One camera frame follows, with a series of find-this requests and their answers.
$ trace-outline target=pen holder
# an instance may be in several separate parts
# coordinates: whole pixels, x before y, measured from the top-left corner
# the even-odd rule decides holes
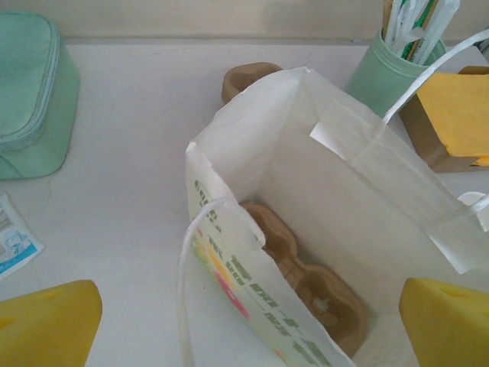
[[[345,91],[382,118],[414,80],[444,53],[445,45],[439,41],[425,65],[411,63],[392,52],[379,32]]]

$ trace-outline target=yellow object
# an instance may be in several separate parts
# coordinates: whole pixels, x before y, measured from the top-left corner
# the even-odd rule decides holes
[[[84,366],[101,316],[92,281],[0,302],[0,366]]]
[[[489,294],[413,278],[399,308],[421,367],[489,366]]]
[[[489,74],[435,73],[418,98],[451,156],[489,164]]]

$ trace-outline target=cardboard box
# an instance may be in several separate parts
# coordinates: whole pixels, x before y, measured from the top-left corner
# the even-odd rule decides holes
[[[472,75],[485,75],[489,74],[489,67],[466,67],[459,74],[464,74],[468,76]],[[436,96],[430,95],[430,99],[436,98]],[[489,93],[487,95],[486,101],[489,101]],[[447,111],[453,111],[460,114],[463,108],[467,108],[464,102],[450,104],[450,106],[443,106],[447,108]],[[475,110],[477,106],[470,106],[471,111]],[[440,139],[440,130],[437,132],[433,127],[432,122],[428,116],[428,113],[423,107],[423,101],[417,93],[401,110],[400,117],[403,120],[404,126],[406,127],[407,133],[411,138],[414,149],[416,153],[437,173],[445,172],[466,172],[466,171],[486,171],[489,170],[487,165],[483,161],[487,160],[489,156],[489,135],[487,136],[487,153],[484,155],[473,155],[474,152],[470,152],[469,156],[460,154],[458,150],[457,154],[451,154],[447,150],[447,146]],[[483,119],[487,119],[487,126],[489,126],[489,115],[483,116]],[[465,121],[459,121],[461,135],[463,135],[463,128],[470,128]]]

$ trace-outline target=paper bag handle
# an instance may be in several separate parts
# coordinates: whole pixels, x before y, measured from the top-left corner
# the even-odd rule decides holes
[[[389,123],[390,119],[392,116],[406,103],[406,101],[424,84],[425,81],[428,80],[428,78],[431,77],[431,75],[436,72],[436,70],[443,65],[446,61],[451,59],[453,56],[458,54],[460,51],[465,50],[466,48],[469,48],[476,42],[480,42],[485,40],[486,38],[489,38],[489,29],[479,32],[472,37],[467,38],[465,41],[460,42],[457,44],[455,47],[453,47],[449,52],[441,56],[437,61],[432,63],[428,69],[423,71],[421,75],[418,76],[418,78],[413,82],[413,84],[410,85],[410,87],[407,89],[406,92],[393,104],[392,107],[386,112],[384,118],[382,119],[382,122],[386,125]]]
[[[214,209],[226,209],[238,218],[247,222],[251,230],[261,232],[258,224],[249,216],[246,211],[239,206],[234,197],[220,197],[207,203],[197,213],[196,217],[189,224],[183,237],[183,246],[178,259],[177,277],[176,277],[176,311],[178,316],[178,336],[180,339],[180,347],[182,352],[183,366],[194,367],[195,359],[193,358],[192,342],[190,340],[189,319],[186,314],[186,298],[185,298],[185,273],[186,260],[188,259],[190,249],[192,248],[192,239],[196,230],[199,228],[200,222]]]

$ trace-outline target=small packet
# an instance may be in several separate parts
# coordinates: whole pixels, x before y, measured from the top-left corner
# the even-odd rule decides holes
[[[0,194],[0,280],[22,268],[43,248],[8,195]]]

